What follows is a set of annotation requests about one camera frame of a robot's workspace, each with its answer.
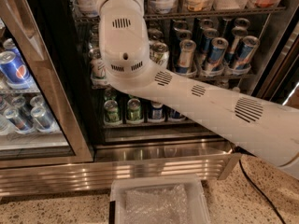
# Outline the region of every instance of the vent slot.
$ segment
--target vent slot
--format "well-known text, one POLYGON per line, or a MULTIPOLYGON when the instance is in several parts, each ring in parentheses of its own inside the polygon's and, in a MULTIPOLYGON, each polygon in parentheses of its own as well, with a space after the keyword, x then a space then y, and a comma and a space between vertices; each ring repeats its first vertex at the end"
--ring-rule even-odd
POLYGON ((155 81, 158 82, 158 85, 164 86, 168 85, 172 79, 172 76, 168 72, 160 71, 155 77, 155 81))
POLYGON ((201 97, 201 96, 203 96, 203 95, 205 94, 206 89, 205 89, 205 87, 203 87, 203 86, 195 85, 195 86, 193 86, 193 88, 192 88, 191 91, 192 91, 192 94, 193 94, 193 95, 196 95, 196 96, 198 96, 198 97, 201 97))
POLYGON ((112 26, 115 28, 125 28, 131 26, 129 19, 116 19, 112 22, 112 26))
POLYGON ((135 70, 139 69, 141 66, 142 66, 142 62, 137 63, 137 64, 131 66, 131 70, 135 71, 135 70))
POLYGON ((117 65, 111 65, 112 69, 118 72, 124 72, 124 68, 121 66, 117 66, 117 65))
POLYGON ((263 107, 257 101, 241 98, 236 103, 235 115, 248 123, 257 121, 262 114, 263 107))

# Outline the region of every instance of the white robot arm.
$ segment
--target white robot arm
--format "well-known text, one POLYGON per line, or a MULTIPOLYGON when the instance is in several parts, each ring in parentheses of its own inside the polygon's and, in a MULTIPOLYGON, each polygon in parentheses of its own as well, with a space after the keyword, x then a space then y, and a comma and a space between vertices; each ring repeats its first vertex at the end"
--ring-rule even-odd
POLYGON ((299 110, 178 76, 150 59, 143 0, 97 0, 115 89, 177 110, 299 179, 299 110))

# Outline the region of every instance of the black cable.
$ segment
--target black cable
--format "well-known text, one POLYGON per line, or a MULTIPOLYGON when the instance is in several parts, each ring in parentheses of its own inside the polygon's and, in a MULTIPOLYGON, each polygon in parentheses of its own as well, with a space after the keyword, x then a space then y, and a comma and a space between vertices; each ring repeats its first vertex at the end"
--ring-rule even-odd
POLYGON ((263 193, 262 190, 259 189, 259 187, 250 179, 250 177, 247 175, 247 173, 245 172, 243 165, 242 165, 242 161, 239 160, 239 164, 240 164, 240 168, 241 171, 243 173, 243 175, 245 176, 245 178, 250 182, 250 184, 268 201, 268 203, 270 204, 271 208, 274 210, 274 212, 276 213, 276 215, 279 217, 281 223, 286 224, 285 220, 283 219, 283 217, 281 216, 280 212, 276 209, 276 207, 273 205, 273 203, 271 202, 271 200, 263 193))

